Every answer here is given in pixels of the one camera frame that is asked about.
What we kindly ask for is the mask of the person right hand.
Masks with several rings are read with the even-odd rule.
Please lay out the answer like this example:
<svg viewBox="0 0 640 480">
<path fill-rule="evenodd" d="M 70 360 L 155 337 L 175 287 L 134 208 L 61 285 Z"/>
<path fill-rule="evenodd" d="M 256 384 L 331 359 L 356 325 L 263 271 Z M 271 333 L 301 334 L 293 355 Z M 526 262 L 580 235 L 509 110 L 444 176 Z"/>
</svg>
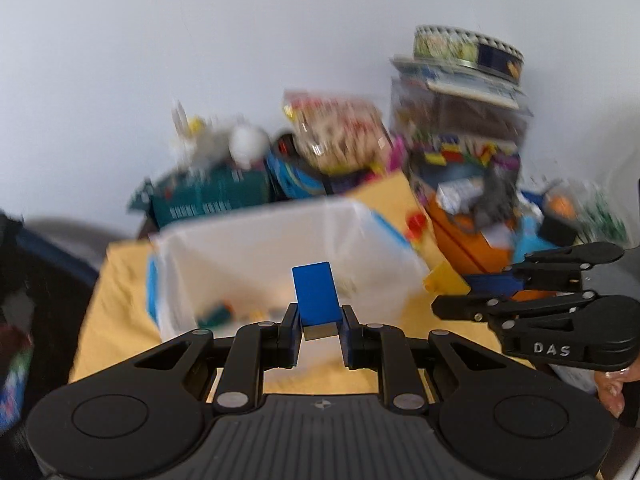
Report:
<svg viewBox="0 0 640 480">
<path fill-rule="evenodd" d="M 614 417 L 619 418 L 625 407 L 623 386 L 638 382 L 639 378 L 639 359 L 635 359 L 632 364 L 622 370 L 594 373 L 599 400 Z"/>
</svg>

